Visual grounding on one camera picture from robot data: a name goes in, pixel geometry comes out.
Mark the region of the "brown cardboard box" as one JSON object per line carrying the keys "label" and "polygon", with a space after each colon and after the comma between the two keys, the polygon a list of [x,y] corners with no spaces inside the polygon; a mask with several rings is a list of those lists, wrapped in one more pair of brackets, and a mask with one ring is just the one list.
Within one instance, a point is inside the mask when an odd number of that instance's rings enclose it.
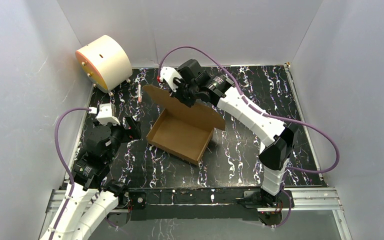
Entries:
{"label": "brown cardboard box", "polygon": [[149,144],[197,166],[215,129],[224,131],[225,120],[212,107],[196,103],[188,107],[154,85],[142,90],[163,107],[146,139]]}

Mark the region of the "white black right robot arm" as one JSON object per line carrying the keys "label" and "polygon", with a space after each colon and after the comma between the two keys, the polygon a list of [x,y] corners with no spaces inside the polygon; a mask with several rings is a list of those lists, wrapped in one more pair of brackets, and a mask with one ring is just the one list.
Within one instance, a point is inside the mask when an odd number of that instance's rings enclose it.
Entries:
{"label": "white black right robot arm", "polygon": [[262,202],[275,207],[282,199],[287,161],[295,143],[296,130],[265,111],[244,94],[238,84],[223,74],[211,76],[195,59],[189,59],[178,68],[162,67],[160,81],[168,84],[170,96],[192,107],[197,100],[210,103],[230,114],[251,130],[260,140],[259,160],[264,175],[261,186]]}

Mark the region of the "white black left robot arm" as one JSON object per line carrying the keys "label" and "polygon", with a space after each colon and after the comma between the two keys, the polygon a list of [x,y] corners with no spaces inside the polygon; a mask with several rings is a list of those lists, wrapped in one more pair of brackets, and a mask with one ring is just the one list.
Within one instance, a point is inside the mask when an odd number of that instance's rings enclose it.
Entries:
{"label": "white black left robot arm", "polygon": [[94,122],[74,162],[73,183],[67,185],[63,200],[41,239],[87,240],[111,210],[127,206],[130,198],[124,183],[114,179],[103,183],[120,146],[142,136],[139,121],[132,116],[124,120],[128,127]]}

